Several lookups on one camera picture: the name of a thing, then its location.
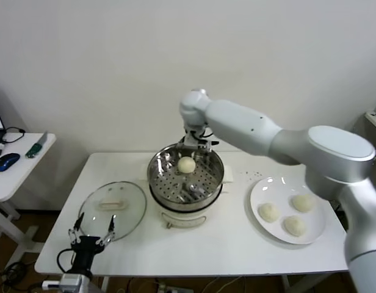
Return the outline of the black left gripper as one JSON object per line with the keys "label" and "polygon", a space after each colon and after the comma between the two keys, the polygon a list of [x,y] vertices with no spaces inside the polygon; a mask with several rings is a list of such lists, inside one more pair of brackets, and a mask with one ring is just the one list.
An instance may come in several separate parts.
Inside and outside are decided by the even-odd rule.
{"label": "black left gripper", "polygon": [[107,234],[103,237],[81,236],[81,223],[84,218],[82,212],[75,221],[74,226],[68,230],[71,249],[75,252],[74,261],[70,273],[91,273],[93,259],[97,254],[104,251],[115,239],[115,214],[110,218]]}

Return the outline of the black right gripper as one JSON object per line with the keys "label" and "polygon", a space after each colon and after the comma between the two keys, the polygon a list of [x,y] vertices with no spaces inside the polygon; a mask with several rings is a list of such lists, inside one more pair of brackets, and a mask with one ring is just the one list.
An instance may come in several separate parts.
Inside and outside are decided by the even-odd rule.
{"label": "black right gripper", "polygon": [[186,154],[203,153],[203,157],[209,159],[212,153],[212,143],[206,143],[205,145],[185,145],[181,140],[176,144],[176,151]]}

